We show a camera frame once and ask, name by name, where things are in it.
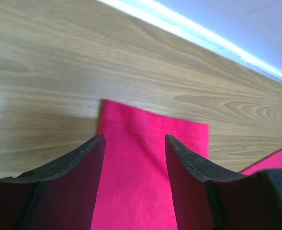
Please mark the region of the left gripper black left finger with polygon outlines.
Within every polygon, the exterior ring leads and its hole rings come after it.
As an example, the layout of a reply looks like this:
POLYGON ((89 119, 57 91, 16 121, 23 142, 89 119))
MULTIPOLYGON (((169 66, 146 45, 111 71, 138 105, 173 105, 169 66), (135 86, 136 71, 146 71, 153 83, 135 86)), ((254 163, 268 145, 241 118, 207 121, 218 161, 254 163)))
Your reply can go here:
POLYGON ((88 230, 106 141, 97 135, 17 177, 0 179, 0 230, 88 230))

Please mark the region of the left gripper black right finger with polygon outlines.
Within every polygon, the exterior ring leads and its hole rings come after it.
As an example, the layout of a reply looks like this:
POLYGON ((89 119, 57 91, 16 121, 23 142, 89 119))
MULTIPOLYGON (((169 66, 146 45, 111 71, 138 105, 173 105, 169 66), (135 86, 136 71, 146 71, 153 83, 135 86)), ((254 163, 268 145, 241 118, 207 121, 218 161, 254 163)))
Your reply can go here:
POLYGON ((282 230, 282 169, 243 175, 165 136, 166 163, 180 230, 282 230))

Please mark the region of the red t shirt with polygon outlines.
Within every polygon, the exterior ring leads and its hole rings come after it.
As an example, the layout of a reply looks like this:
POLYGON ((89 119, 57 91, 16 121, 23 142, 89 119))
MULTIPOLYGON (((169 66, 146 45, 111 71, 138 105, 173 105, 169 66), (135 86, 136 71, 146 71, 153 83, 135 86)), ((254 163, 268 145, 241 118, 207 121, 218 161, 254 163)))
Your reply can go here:
MULTIPOLYGON (((209 160, 209 126, 161 116, 111 100, 102 104, 98 132, 105 158, 93 230, 179 230, 169 182, 165 136, 209 160)), ((240 174, 282 169, 282 150, 240 174)))

